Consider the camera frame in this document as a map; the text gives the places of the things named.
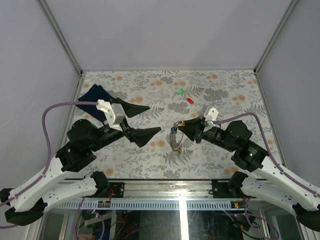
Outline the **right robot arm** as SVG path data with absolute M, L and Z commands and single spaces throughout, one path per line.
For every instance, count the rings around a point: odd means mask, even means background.
M 206 141 L 231 152 L 231 160 L 240 169 L 273 184 L 259 185 L 245 173 L 236 172 L 227 188 L 231 196 L 244 194 L 262 199 L 286 210 L 305 227 L 320 230 L 320 188 L 278 163 L 268 145 L 261 147 L 253 142 L 252 132 L 239 116 L 225 120 L 197 117 L 178 129 L 193 142 Z

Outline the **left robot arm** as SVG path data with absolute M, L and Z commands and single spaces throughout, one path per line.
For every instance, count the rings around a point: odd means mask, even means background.
M 122 138 L 142 148 L 161 131 L 160 127 L 135 129 L 127 122 L 127 118 L 149 110 L 149 106 L 127 103 L 120 98 L 76 104 L 96 107 L 104 113 L 107 125 L 96 127 L 86 119 L 76 121 L 67 132 L 69 141 L 55 155 L 48 154 L 42 170 L 21 186 L 0 191 L 1 206 L 9 206 L 4 213 L 9 224 L 7 228 L 27 226 L 56 206 L 77 198 L 106 197 L 110 193 L 110 183 L 102 171 L 94 171 L 64 187 L 57 185 L 92 163 L 97 158 L 94 153 L 102 148 Z

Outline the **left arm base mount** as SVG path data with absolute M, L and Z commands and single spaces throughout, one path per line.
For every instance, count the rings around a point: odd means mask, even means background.
M 101 194 L 100 198 L 122 199 L 125 193 L 124 182 L 111 182 L 108 190 Z

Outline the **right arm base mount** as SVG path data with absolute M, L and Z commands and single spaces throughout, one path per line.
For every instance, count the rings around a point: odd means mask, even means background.
M 226 180 L 221 181 L 218 179 L 212 179 L 211 189 L 208 191 L 208 193 L 212 195 L 214 199 L 229 199 L 233 197 Z

